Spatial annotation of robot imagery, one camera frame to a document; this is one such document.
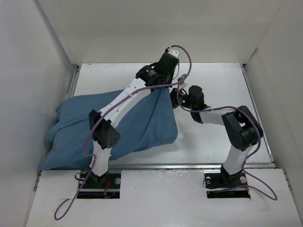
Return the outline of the blue pillowcase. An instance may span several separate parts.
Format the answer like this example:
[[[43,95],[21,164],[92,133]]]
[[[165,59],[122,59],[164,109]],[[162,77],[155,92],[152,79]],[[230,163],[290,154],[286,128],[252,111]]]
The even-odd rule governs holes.
[[[72,97],[56,110],[55,124],[46,133],[45,141],[52,144],[38,170],[83,169],[91,164],[93,141],[84,142],[90,133],[89,113],[107,106],[120,90]],[[110,160],[132,152],[173,143],[178,135],[169,91],[157,89],[138,102],[120,121],[116,130],[120,141],[112,148]]]

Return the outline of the white pillow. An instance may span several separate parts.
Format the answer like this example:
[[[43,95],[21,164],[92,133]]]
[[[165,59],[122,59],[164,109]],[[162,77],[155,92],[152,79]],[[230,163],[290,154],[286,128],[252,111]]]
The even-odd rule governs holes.
[[[180,130],[179,127],[177,127],[177,130],[178,130],[177,139],[183,139],[183,138],[184,138],[184,135],[183,135],[182,131]]]

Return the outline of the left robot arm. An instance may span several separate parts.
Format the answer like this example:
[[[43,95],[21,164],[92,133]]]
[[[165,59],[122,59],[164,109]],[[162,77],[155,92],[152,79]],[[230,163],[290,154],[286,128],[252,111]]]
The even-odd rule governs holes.
[[[179,51],[166,51],[158,62],[142,67],[127,88],[107,106],[89,113],[89,126],[91,129],[95,128],[92,133],[94,157],[89,174],[89,181],[93,186],[99,188],[106,183],[110,152],[121,138],[116,127],[140,100],[159,85],[172,83],[175,68],[179,65],[178,57]]]

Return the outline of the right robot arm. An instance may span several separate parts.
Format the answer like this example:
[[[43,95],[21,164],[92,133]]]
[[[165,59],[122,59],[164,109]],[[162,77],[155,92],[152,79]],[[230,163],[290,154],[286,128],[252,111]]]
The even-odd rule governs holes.
[[[174,88],[170,92],[172,107],[187,108],[192,119],[201,124],[215,124],[225,128],[231,148],[219,173],[205,175],[208,189],[232,188],[240,185],[245,177],[243,165],[252,147],[263,137],[263,130],[249,108],[226,107],[211,109],[204,101],[204,93],[199,86],[191,86],[188,91]]]

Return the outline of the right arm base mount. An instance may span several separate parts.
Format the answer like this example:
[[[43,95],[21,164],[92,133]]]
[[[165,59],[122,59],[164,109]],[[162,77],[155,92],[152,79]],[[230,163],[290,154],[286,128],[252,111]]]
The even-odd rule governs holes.
[[[246,175],[242,172],[231,178],[223,173],[204,173],[203,186],[208,199],[250,199]]]

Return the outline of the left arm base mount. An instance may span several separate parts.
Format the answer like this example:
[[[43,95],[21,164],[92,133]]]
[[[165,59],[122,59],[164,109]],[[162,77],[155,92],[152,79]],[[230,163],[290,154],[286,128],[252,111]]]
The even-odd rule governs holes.
[[[119,199],[121,186],[121,173],[105,173],[95,181],[89,176],[77,194],[77,199]]]

